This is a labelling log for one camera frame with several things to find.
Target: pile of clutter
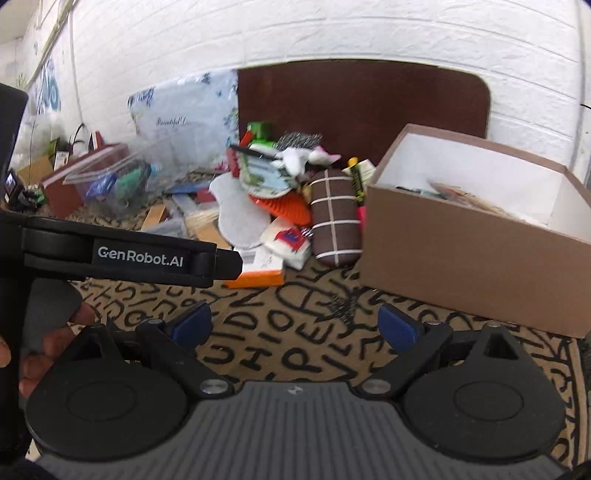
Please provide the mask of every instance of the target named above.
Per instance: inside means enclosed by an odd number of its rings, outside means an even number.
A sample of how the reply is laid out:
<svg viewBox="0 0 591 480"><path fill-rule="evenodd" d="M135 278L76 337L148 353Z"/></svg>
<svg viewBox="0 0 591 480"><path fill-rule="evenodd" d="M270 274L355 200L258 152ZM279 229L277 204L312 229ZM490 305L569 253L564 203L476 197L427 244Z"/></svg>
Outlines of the pile of clutter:
<svg viewBox="0 0 591 480"><path fill-rule="evenodd" d="M232 288L278 286L285 267L301 270L313 254L340 267L361 255L364 184L375 167L322 148L322 135L291 132L269 139L267 122L251 122L227 151L229 172L168 189L142 231L197 238L233 248L243 260Z"/></svg>

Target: gray ribbed platform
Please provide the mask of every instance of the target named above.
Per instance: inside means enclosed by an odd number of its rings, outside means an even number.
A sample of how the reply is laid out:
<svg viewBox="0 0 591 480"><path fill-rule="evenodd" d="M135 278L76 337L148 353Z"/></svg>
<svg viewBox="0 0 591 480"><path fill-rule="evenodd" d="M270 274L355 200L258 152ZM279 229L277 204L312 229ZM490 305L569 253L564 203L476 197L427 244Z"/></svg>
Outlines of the gray ribbed platform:
<svg viewBox="0 0 591 480"><path fill-rule="evenodd" d="M414 438L392 405L360 400L344 383L247 382L235 397L200 403L151 452L39 463L60 480L554 480L563 472L547 457L510 466L449 459Z"/></svg>

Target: open box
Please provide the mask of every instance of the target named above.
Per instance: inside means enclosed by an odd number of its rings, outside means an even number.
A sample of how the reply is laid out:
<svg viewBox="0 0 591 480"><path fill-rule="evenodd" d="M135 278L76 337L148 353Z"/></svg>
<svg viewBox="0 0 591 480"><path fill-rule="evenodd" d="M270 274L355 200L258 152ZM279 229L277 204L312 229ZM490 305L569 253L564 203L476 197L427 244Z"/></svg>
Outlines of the open box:
<svg viewBox="0 0 591 480"><path fill-rule="evenodd" d="M397 189L458 186L516 217ZM591 193L561 164L407 125L367 192L364 284L582 338L591 330Z"/></svg>

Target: human hand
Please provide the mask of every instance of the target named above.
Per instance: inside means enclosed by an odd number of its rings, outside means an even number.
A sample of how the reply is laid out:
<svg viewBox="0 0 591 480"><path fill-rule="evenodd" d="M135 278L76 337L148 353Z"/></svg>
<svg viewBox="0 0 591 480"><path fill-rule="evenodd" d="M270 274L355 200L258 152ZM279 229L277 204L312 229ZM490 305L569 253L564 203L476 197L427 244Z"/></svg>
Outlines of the human hand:
<svg viewBox="0 0 591 480"><path fill-rule="evenodd" d="M95 321L95 313L85 302L69 320L80 325L90 325ZM18 384L21 395L28 398L35 387L41 381L43 375L53 365L55 359L70 345L76 335L68 326L52 330L43 337L43 354L27 355L21 362L23 378ZM11 362L11 352L8 345L0 337L0 367L5 367Z"/></svg>

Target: blue item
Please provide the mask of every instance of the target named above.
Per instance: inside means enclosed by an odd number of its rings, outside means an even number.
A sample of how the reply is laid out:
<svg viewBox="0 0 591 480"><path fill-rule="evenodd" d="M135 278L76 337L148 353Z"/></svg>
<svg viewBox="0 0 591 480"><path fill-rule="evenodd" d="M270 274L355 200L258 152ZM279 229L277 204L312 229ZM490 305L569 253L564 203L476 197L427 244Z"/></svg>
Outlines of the blue item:
<svg viewBox="0 0 591 480"><path fill-rule="evenodd" d="M175 195L177 193L195 193L199 190L208 190L211 182L211 180L187 181L175 185L174 187L170 187L164 193L168 195Z"/></svg>
<svg viewBox="0 0 591 480"><path fill-rule="evenodd" d="M189 308L165 327L165 333L189 352L207 342L212 330L212 311L204 301Z"/></svg>
<svg viewBox="0 0 591 480"><path fill-rule="evenodd" d="M115 185L117 181L117 175L115 173L105 173L102 177L98 178L90 184L86 194L84 195L86 200L92 200L95 198L105 197Z"/></svg>
<svg viewBox="0 0 591 480"><path fill-rule="evenodd" d="M425 333L421 322L391 305L382 305L378 311L378 330L395 353L410 350Z"/></svg>

